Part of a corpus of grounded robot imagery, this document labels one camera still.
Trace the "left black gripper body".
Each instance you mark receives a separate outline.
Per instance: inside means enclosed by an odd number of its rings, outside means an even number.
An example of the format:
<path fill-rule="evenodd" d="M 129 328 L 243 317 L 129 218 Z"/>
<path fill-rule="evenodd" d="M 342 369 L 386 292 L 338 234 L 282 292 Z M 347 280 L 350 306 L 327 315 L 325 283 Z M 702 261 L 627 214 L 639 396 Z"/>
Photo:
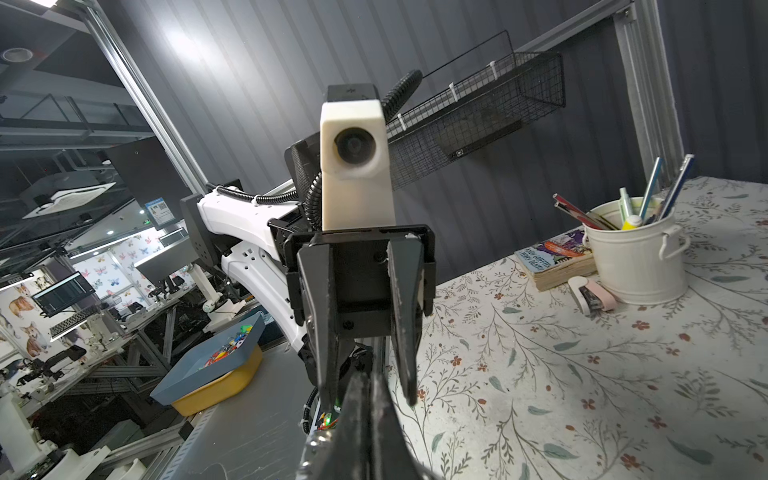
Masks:
<path fill-rule="evenodd" d="M 410 236 L 423 247 L 424 280 L 415 330 L 415 335 L 421 337 L 423 319 L 432 313 L 436 278 L 435 235 L 424 224 L 291 234 L 283 242 L 283 263 L 294 322 L 306 326 L 311 316 L 309 301 L 304 298 L 299 253 L 328 244 L 333 253 L 328 272 L 336 286 L 339 337 L 389 335 L 393 312 L 387 247 L 392 240 Z"/>

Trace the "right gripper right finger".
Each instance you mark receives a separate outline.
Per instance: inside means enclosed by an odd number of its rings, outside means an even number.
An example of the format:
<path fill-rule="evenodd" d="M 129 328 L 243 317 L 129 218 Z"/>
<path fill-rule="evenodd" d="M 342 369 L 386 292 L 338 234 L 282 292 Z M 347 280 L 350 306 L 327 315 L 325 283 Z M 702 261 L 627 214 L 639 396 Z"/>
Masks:
<path fill-rule="evenodd" d="M 369 400 L 370 479 L 422 479 L 420 466 L 403 435 L 386 379 L 380 373 L 371 375 Z"/>

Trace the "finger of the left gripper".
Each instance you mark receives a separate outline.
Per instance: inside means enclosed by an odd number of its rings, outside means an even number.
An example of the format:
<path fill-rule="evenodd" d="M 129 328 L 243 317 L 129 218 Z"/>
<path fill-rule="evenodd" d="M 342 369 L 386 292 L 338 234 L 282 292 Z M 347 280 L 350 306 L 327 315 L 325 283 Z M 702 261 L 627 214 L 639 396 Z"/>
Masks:
<path fill-rule="evenodd" d="M 391 239 L 387 245 L 392 298 L 392 344 L 403 396 L 413 406 L 418 399 L 417 350 L 423 284 L 423 245 L 412 233 Z"/>
<path fill-rule="evenodd" d="M 329 244 L 308 245 L 298 253 L 304 300 L 311 314 L 313 348 L 321 404 L 332 410 L 338 397 L 340 341 L 334 256 Z"/>

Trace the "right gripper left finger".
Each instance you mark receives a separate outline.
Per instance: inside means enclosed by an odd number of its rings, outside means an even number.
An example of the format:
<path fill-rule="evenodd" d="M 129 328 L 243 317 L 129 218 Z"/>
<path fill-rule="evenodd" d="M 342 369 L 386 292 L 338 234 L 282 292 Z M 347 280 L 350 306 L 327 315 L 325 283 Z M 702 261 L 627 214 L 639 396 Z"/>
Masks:
<path fill-rule="evenodd" d="M 314 467 L 315 479 L 368 479 L 371 433 L 371 379 L 363 372 L 350 379 L 341 418 L 330 444 Z"/>

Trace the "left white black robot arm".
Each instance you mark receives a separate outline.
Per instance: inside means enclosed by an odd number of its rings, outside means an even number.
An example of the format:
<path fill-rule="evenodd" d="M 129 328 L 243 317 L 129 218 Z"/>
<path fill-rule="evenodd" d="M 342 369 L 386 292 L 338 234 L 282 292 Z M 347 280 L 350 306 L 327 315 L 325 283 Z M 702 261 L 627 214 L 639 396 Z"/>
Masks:
<path fill-rule="evenodd" d="M 324 230 L 320 139 L 287 148 L 295 187 L 255 195 L 239 183 L 183 199 L 198 256 L 244 286 L 302 359 L 324 405 L 341 400 L 366 338 L 391 340 L 404 396 L 435 298 L 435 236 L 426 225 Z"/>

